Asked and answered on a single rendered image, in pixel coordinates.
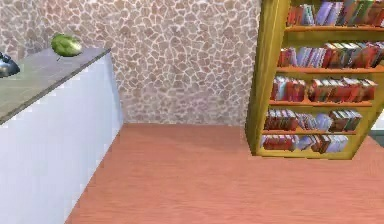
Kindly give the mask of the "yellow wooden bookshelf with books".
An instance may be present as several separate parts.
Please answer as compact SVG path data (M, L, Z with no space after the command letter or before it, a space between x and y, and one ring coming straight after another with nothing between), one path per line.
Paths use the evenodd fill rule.
M384 0L263 0L253 154L350 159L383 110Z

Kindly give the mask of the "green round vegetable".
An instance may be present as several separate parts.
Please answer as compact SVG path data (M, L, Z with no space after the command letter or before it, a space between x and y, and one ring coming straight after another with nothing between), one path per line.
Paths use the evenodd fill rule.
M74 57L82 52L80 42L69 35L57 34L51 40L52 50L62 57Z

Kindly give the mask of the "white counter with grey top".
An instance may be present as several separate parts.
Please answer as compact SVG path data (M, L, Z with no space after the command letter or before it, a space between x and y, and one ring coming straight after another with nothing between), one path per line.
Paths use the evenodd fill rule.
M123 125L111 54L19 66L0 78L0 224L64 224Z

